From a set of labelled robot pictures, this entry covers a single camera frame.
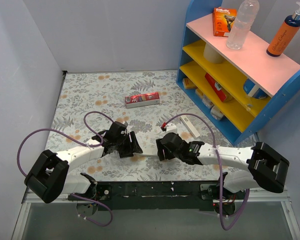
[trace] glass panel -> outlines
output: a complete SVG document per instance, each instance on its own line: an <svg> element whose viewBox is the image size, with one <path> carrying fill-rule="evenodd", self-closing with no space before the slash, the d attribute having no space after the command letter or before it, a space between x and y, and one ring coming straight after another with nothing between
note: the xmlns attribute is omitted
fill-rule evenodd
<svg viewBox="0 0 300 240"><path fill-rule="evenodd" d="M280 202L249 202L230 231L219 219L195 209L115 210L110 226L99 227L78 217L75 203L32 203L23 240L292 240ZM106 222L106 211L93 219Z"/></svg>

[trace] small cardboard box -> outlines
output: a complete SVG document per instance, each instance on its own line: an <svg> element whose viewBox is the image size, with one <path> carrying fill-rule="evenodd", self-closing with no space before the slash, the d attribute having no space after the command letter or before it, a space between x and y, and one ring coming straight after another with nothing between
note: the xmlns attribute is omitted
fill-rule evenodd
<svg viewBox="0 0 300 240"><path fill-rule="evenodd" d="M212 13L213 35L218 37L229 37L236 16L236 9L215 7Z"/></svg>
<svg viewBox="0 0 300 240"><path fill-rule="evenodd" d="M185 89L197 89L197 86L187 77L185 77L182 82Z"/></svg>
<svg viewBox="0 0 300 240"><path fill-rule="evenodd" d="M159 93L156 91L156 92L152 92L152 93L126 96L124 98L124 101L125 101L125 107L127 109L129 109L129 108L134 108L134 107L159 104L160 96L159 96Z"/></svg>
<svg viewBox="0 0 300 240"><path fill-rule="evenodd" d="M197 88L197 89L195 90L195 94L197 94L198 97L201 98L201 99L202 99L202 97L203 97L203 95L204 95L204 93L203 93L201 90L199 90L199 88Z"/></svg>

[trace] plastic water bottle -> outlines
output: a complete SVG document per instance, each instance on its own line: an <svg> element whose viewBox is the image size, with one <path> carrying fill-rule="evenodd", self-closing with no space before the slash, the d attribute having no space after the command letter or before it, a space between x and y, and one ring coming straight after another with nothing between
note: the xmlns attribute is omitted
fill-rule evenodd
<svg viewBox="0 0 300 240"><path fill-rule="evenodd" d="M226 41L226 46L228 48L234 50L242 48L258 11L258 0L245 0L241 3L230 31L230 35Z"/></svg>

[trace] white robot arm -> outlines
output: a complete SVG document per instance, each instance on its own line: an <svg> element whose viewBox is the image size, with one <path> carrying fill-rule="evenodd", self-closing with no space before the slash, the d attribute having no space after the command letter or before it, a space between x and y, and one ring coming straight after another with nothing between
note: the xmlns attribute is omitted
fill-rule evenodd
<svg viewBox="0 0 300 240"><path fill-rule="evenodd" d="M110 129L100 132L101 140L94 136L87 146L77 146L56 153L45 150L25 178L25 184L45 203L51 203L60 194L85 194L94 196L96 181L89 175L69 175L74 168L92 160L118 151L121 158L142 154L135 133L127 133L127 126L114 122ZM187 143L177 134L177 128L170 123L165 126L165 135L156 140L159 160L178 158L190 165L218 165L216 149L202 141ZM262 187L274 193L284 189L289 162L267 144L258 142L254 147L217 147L222 165L240 169L224 173L223 188L230 193Z"/></svg>

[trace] orange bottle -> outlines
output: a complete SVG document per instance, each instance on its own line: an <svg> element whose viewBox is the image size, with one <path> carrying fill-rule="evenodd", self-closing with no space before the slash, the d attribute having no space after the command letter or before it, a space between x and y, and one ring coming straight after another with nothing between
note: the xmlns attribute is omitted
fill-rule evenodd
<svg viewBox="0 0 300 240"><path fill-rule="evenodd" d="M297 31L300 29L300 8L294 12L293 15L286 17L278 32L272 39L266 53L272 57L279 57L292 38L295 36Z"/></svg>

